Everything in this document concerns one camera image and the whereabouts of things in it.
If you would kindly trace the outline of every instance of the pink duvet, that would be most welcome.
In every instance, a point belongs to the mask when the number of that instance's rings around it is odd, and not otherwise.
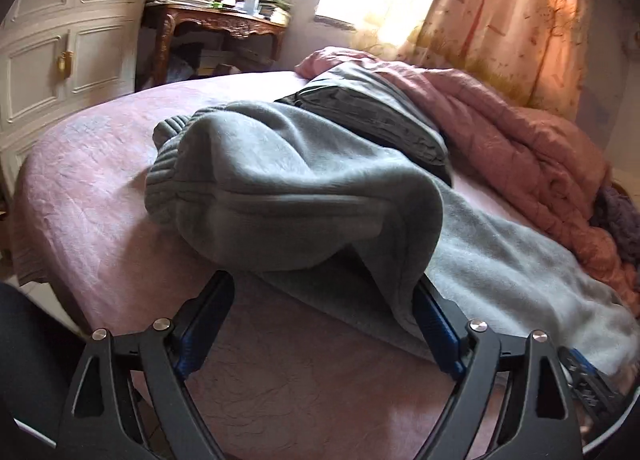
[[[571,250],[588,274],[613,287],[640,315],[635,271],[623,266],[610,234],[589,225],[610,168],[585,133],[548,112],[510,107],[459,70],[425,70],[329,47],[308,56],[296,72],[315,78],[347,61],[404,91],[505,199]]]

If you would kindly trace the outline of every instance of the gold door handle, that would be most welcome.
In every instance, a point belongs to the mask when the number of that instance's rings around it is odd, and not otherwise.
[[[58,56],[58,72],[64,79],[71,77],[74,68],[74,53],[62,52]]]

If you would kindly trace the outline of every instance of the carved wooden side table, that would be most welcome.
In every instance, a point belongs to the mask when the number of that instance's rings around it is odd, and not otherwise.
[[[156,28],[156,49],[152,71],[154,86],[166,84],[171,39],[174,37],[176,27],[185,22],[195,23],[207,30],[224,30],[235,39],[247,39],[254,34],[270,34],[273,36],[271,59],[274,61],[280,57],[280,49],[286,30],[283,25],[241,13],[180,5],[148,7],[145,10],[145,24]]]

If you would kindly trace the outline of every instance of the bolt head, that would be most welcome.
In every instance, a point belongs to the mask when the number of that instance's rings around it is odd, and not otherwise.
[[[549,338],[549,336],[546,335],[542,330],[533,330],[533,332],[531,332],[531,336],[533,337],[534,341],[538,341],[539,343],[546,343]]]
[[[166,330],[167,328],[169,328],[169,326],[171,326],[171,321],[166,317],[161,317],[154,321],[154,330],[157,330],[159,332]]]
[[[486,321],[482,321],[482,319],[471,319],[469,326],[474,332],[486,332],[486,329],[489,328]]]
[[[102,341],[105,337],[107,337],[107,330],[104,328],[98,328],[92,335],[91,338],[94,341]]]

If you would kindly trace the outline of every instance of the white bottle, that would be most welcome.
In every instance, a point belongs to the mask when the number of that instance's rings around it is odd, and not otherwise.
[[[247,14],[256,15],[259,7],[260,0],[246,0],[244,2],[244,12]]]

